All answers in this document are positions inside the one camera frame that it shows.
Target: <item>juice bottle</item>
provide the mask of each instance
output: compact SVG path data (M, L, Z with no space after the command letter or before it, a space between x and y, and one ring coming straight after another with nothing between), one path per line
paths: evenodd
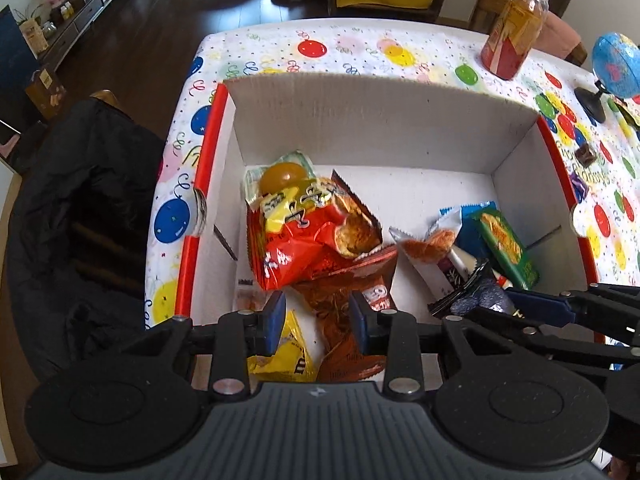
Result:
M549 0L509 0L486 40L480 59L502 79L516 75L549 12Z

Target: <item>green snack box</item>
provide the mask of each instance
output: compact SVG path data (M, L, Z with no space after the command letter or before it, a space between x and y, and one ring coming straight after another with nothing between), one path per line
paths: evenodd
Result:
M482 238L513 285L526 290L534 286L540 274L502 213L492 207L485 207L474 212L471 218L476 221Z

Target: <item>cardboard box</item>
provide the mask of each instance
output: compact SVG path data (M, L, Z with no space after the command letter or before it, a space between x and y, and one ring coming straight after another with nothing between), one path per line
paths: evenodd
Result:
M66 90L56 73L50 72L46 68L41 68L33 73L31 81L24 91L47 121L60 111L66 95Z
M556 173L537 120L534 110L509 100L364 75L256 75L218 86L194 182L206 202L203 228L184 241L176 313L205 324L234 308L237 291L253 279L244 172L295 149L317 174L337 170L380 220L385 242L392 241L389 226L424 235L440 208L494 200L523 243L534 244L536 290L584 289L561 185L568 178ZM320 362L315 317L293 290L284 291ZM430 322L433 297L402 256L391 295L399 309Z

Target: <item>globe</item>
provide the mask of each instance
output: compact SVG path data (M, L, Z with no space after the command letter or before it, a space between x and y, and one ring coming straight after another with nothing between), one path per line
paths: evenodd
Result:
M640 49L624 34L599 37L591 59L593 73L608 92L621 99L640 95Z

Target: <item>party tablecloth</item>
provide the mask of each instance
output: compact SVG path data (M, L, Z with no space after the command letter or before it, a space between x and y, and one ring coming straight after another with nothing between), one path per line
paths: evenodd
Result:
M330 72L414 79L493 94L538 110L551 130L568 174L590 192L574 209L574 227L587 237L597 279L640 283L640 148L616 102L604 96L607 120L590 121L574 97L594 76L533 51L518 75L503 81L482 67L486 36L424 23L327 18L239 28L200 44L174 114L151 213L145 279L148 326L174 313L182 240L194 228L189 197L213 95L219 82L259 73ZM626 102L640 123L640 100ZM585 142L598 160L582 167L574 152Z

